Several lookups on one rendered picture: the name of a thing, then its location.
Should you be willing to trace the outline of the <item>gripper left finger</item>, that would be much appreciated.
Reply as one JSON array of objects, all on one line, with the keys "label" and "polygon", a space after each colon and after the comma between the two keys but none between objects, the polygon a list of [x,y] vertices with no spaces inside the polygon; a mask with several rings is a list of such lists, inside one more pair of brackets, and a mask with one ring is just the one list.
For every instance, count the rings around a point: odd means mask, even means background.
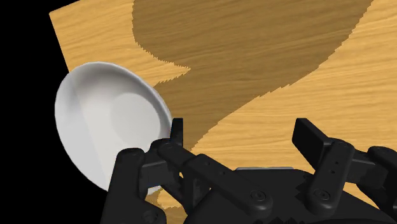
[{"label": "gripper left finger", "polygon": [[184,149],[181,118],[173,119],[170,136],[152,142],[148,152],[127,148],[117,154],[100,224],[167,224],[165,212],[145,200],[154,186],[172,195],[187,214],[211,192],[254,221],[272,212],[273,200],[264,188],[207,155]]}]

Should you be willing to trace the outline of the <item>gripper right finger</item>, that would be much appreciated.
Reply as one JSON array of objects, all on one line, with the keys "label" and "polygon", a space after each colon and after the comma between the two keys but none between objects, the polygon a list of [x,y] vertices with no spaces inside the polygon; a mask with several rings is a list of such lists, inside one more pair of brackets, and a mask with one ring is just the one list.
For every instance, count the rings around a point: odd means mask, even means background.
[{"label": "gripper right finger", "polygon": [[345,183],[354,183],[381,211],[397,218],[397,151],[385,146],[359,151],[328,137],[306,118],[296,119],[292,143],[315,170],[305,193],[310,212],[330,217]]}]

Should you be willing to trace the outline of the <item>white bowl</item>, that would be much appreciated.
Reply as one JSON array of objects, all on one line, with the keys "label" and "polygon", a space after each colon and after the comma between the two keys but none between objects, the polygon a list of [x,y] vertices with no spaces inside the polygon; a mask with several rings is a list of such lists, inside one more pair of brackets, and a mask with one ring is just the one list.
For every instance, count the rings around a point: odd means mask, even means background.
[{"label": "white bowl", "polygon": [[55,122],[73,164],[93,184],[108,190],[119,151],[148,151],[169,137],[172,115],[160,94],[128,69],[87,62],[62,80]]}]

